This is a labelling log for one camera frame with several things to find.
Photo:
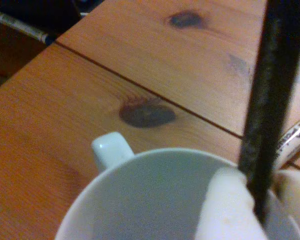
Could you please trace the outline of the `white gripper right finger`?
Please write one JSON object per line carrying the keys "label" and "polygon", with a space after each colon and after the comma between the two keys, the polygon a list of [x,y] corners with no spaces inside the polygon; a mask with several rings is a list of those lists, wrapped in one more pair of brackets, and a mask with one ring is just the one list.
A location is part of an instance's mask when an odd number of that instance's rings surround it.
{"label": "white gripper right finger", "polygon": [[287,213],[300,228],[300,170],[277,171],[273,189]]}

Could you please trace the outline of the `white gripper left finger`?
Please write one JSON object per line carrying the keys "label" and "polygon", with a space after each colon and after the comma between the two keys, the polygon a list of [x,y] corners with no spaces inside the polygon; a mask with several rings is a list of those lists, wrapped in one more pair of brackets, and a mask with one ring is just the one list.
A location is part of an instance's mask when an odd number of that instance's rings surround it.
{"label": "white gripper left finger", "polygon": [[209,182],[196,230],[197,240],[267,240],[254,214],[246,176],[223,167]]}

